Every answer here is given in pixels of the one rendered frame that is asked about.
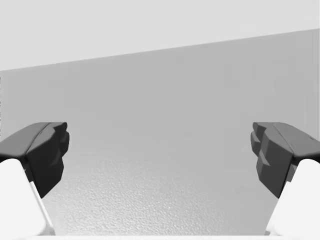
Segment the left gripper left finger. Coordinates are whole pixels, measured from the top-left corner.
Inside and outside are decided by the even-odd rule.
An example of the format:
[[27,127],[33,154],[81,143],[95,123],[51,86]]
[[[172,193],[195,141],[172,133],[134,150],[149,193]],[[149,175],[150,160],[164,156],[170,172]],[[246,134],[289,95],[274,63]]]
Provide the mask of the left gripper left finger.
[[54,236],[42,199],[60,182],[66,122],[37,122],[0,141],[0,237]]

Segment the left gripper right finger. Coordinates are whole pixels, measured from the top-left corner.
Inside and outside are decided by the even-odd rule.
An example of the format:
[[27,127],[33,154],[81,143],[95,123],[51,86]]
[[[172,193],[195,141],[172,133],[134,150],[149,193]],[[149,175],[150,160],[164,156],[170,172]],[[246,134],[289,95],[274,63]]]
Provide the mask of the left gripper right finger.
[[278,199],[270,236],[320,236],[320,141],[282,122],[254,122],[260,182]]

